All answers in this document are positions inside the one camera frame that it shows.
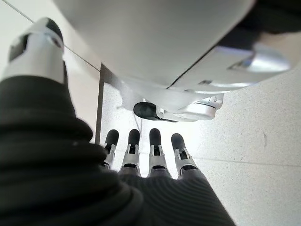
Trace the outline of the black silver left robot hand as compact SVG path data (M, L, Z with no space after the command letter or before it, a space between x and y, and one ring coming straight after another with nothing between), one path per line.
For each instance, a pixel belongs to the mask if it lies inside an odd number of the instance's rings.
M232 226L183 137L171 142L178 178L167 169L158 129L150 131L150 171L138 168L139 131L129 132L119 172L119 134L105 145L76 116L63 36L41 18L9 50L0 78L0 223L3 226Z

